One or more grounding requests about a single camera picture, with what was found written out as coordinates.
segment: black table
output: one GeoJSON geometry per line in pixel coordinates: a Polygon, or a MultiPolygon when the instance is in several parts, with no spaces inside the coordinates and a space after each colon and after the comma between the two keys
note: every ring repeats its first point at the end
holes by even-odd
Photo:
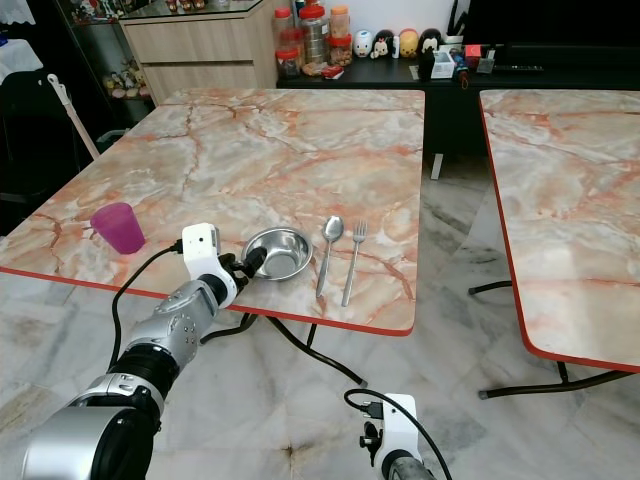
{"type": "Polygon", "coordinates": [[[299,77],[279,80],[278,88],[343,88],[374,90],[422,90],[425,92],[424,152],[435,155],[432,179],[437,179],[443,155],[487,155],[478,92],[487,89],[557,88],[640,90],[640,72],[633,70],[562,70],[542,73],[470,74],[463,89],[457,80],[414,80],[405,58],[354,58],[338,80],[299,77]]]}

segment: pink cup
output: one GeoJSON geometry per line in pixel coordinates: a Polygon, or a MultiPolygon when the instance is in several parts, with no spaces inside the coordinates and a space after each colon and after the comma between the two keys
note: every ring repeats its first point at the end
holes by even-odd
{"type": "Polygon", "coordinates": [[[144,245],[144,235],[128,203],[112,203],[93,214],[91,226],[118,253],[135,253],[144,245]]]}

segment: marble tabletop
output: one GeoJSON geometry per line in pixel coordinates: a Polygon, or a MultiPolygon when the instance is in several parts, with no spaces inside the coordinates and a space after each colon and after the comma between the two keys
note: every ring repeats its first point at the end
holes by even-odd
{"type": "MultiPolygon", "coordinates": [[[[424,94],[418,91],[193,89],[176,93],[57,192],[0,244],[0,270],[117,289],[182,228],[209,222],[240,254],[265,228],[307,233],[310,265],[285,282],[255,279],[232,308],[386,335],[414,323],[424,94]],[[131,204],[147,239],[119,255],[89,225],[131,204]],[[346,234],[315,296],[325,219],[346,234]],[[353,224],[365,218],[351,302],[340,305],[353,224]]],[[[188,280],[168,255],[133,284],[160,297],[188,280]]]]}
{"type": "Polygon", "coordinates": [[[640,372],[640,92],[481,92],[526,346],[640,372]]]}

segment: marble floor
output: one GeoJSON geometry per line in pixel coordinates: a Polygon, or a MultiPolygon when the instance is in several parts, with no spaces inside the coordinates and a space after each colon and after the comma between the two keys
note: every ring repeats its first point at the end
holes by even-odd
{"type": "MultiPolygon", "coordinates": [[[[445,159],[422,195],[416,325],[404,338],[320,328],[314,346],[370,387],[415,396],[456,480],[637,478],[640,377],[587,391],[481,401],[477,390],[557,380],[520,340],[496,200],[482,159],[445,159]]],[[[31,431],[106,368],[108,292],[0,275],[0,477],[19,478],[31,431]]],[[[155,301],[125,297],[124,338],[155,301]]],[[[220,315],[220,328],[238,314],[220,315]]],[[[308,325],[287,322],[303,335],[308,325]]],[[[572,377],[596,370],[570,367],[572,377]]],[[[354,385],[266,321],[201,348],[168,397],[149,479],[374,479],[354,385]]],[[[424,443],[420,449],[443,478],[424,443]]]]}

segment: stainless steel bowl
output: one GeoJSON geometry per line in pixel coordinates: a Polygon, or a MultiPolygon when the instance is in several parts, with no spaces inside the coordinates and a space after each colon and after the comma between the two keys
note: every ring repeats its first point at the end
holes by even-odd
{"type": "Polygon", "coordinates": [[[242,250],[242,260],[257,247],[267,250],[264,264],[256,277],[267,280],[287,280],[307,266],[313,254],[311,240],[295,228],[275,227],[256,233],[242,250]]]}

